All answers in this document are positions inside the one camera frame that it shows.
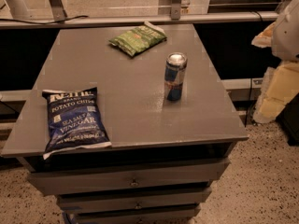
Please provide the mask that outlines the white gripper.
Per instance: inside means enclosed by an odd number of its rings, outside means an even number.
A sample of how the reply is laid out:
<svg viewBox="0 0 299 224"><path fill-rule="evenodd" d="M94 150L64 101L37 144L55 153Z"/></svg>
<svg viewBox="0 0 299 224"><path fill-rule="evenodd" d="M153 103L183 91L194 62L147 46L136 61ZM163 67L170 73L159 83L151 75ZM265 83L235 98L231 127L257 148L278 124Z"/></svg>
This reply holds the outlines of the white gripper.
<svg viewBox="0 0 299 224"><path fill-rule="evenodd" d="M291 0L251 44L262 49L272 46L272 54L283 61L264 73L253 113L255 122L268 123L299 93L299 0Z"/></svg>

